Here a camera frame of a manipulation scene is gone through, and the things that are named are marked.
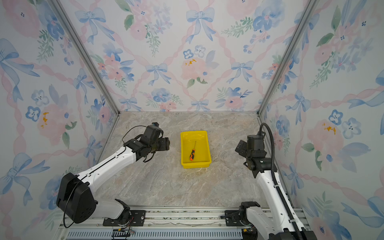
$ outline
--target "screwdriver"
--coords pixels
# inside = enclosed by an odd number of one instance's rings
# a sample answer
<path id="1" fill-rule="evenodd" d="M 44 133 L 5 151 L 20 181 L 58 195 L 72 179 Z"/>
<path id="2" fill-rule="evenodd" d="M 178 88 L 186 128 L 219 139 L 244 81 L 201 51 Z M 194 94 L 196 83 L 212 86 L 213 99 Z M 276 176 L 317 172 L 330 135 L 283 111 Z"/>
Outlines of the screwdriver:
<path id="1" fill-rule="evenodd" d="M 196 141 L 195 141 L 195 146 L 192 149 L 191 156 L 189 156 L 189 160 L 191 161 L 195 158 L 195 147 L 196 147 Z"/>

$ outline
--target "black cable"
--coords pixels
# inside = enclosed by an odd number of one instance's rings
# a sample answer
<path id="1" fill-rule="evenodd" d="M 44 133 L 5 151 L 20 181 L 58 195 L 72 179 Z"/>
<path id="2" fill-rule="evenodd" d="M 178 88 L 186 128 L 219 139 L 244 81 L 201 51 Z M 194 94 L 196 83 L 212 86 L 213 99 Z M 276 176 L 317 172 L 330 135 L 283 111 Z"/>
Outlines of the black cable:
<path id="1" fill-rule="evenodd" d="M 288 214 L 288 217 L 289 219 L 291 220 L 291 223 L 293 225 L 293 228 L 295 229 L 295 232 L 296 232 L 296 236 L 299 240 L 303 240 L 303 236 L 301 235 L 300 233 L 300 230 L 299 230 L 299 227 L 297 226 L 296 222 L 295 221 L 292 221 L 294 220 L 293 218 L 293 215 L 292 215 L 292 212 L 291 210 L 289 209 L 288 207 L 288 204 L 284 198 L 284 195 L 283 193 L 281 192 L 281 189 L 280 187 L 278 186 L 277 184 L 277 181 L 276 181 L 276 176 L 275 176 L 275 144 L 274 144 L 274 141 L 273 141 L 273 134 L 272 134 L 272 131 L 270 129 L 270 127 L 266 124 L 266 123 L 261 123 L 260 124 L 260 130 L 259 130 L 259 135 L 261 136 L 262 135 L 262 129 L 263 129 L 263 126 L 266 127 L 266 129 L 268 130 L 268 134 L 269 134 L 269 139 L 271 141 L 271 175 L 272 175 L 272 181 L 273 181 L 273 184 L 275 185 L 276 187 L 276 190 L 277 190 L 277 193 L 279 194 L 280 196 L 280 199 L 281 201 L 283 202 L 283 205 L 285 207 L 285 210 Z"/>
<path id="2" fill-rule="evenodd" d="M 129 129 L 128 132 L 124 135 L 124 137 L 121 139 L 122 142 L 124 143 L 124 138 L 125 136 L 127 136 L 127 134 L 129 133 L 130 130 L 134 129 L 135 127 L 146 127 L 146 126 L 143 126 L 143 125 L 137 125 L 137 126 L 134 126 L 133 128 Z"/>
<path id="3" fill-rule="evenodd" d="M 67 225 L 65 225 L 65 212 L 67 211 L 68 203 L 69 203 L 70 198 L 71 198 L 73 192 L 75 191 L 77 185 L 79 185 L 79 184 L 82 182 L 82 180 L 83 180 L 86 176 L 87 176 L 87 175 L 85 175 L 82 179 L 80 179 L 79 182 L 76 183 L 76 185 L 75 185 L 74 188 L 72 189 L 72 192 L 70 193 L 70 196 L 69 196 L 69 198 L 68 198 L 68 200 L 67 200 L 67 203 L 65 204 L 64 215 L 63 215 L 63 224 L 64 224 L 64 227 L 65 227 L 65 228 L 69 228 L 69 227 L 72 226 L 72 224 L 74 224 L 74 222 L 72 222 L 71 225 L 69 225 L 68 227 L 67 227 Z"/>
<path id="4" fill-rule="evenodd" d="M 147 161 L 145 161 L 145 159 L 144 159 L 143 162 L 149 162 L 149 161 L 153 158 L 153 156 L 155 156 L 155 153 L 156 153 L 156 152 L 154 152 L 154 153 L 152 154 L 152 157 L 151 157 L 150 159 L 148 159 Z"/>

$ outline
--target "gray marble floor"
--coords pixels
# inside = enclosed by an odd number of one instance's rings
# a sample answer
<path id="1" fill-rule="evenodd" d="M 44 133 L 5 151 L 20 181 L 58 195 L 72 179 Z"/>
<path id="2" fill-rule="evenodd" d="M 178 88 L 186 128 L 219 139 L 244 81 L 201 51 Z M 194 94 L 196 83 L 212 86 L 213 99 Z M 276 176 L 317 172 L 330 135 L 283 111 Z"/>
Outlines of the gray marble floor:
<path id="1" fill-rule="evenodd" d="M 256 134 L 255 113 L 122 112 L 102 159 L 122 146 L 121 138 L 133 126 L 158 122 L 169 137 L 169 151 L 157 152 L 148 163 L 142 159 L 105 182 L 96 197 L 119 198 L 131 205 L 238 207 L 257 201 L 268 207 L 260 186 L 243 165 L 235 148 L 240 139 Z M 208 132 L 212 163 L 208 168 L 184 169 L 180 162 L 180 133 Z M 144 132 L 133 129 L 125 141 Z"/>

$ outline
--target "yellow bin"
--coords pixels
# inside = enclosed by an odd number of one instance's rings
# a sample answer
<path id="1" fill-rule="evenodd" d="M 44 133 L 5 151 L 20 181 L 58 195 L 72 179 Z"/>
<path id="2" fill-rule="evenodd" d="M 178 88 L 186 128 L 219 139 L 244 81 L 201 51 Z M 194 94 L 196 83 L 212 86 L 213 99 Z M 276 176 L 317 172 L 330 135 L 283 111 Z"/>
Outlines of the yellow bin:
<path id="1" fill-rule="evenodd" d="M 184 168 L 209 167 L 212 162 L 209 152 L 207 131 L 182 132 L 181 137 L 181 165 Z M 195 145 L 195 158 L 189 160 Z"/>

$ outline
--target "floral wallpaper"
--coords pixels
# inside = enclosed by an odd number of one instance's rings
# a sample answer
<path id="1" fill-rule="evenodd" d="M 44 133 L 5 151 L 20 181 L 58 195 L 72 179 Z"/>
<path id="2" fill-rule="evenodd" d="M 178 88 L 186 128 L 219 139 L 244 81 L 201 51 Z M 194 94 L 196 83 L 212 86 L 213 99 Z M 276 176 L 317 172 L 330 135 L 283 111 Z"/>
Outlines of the floral wallpaper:
<path id="1" fill-rule="evenodd" d="M 51 239 L 63 175 L 95 164 L 116 115 L 47 2 L 0 3 L 0 239 Z"/>
<path id="2" fill-rule="evenodd" d="M 61 4 L 120 110 L 256 111 L 307 1 Z"/>
<path id="3" fill-rule="evenodd" d="M 320 0 L 263 116 L 320 240 L 384 239 L 383 12 L 383 1 Z"/>

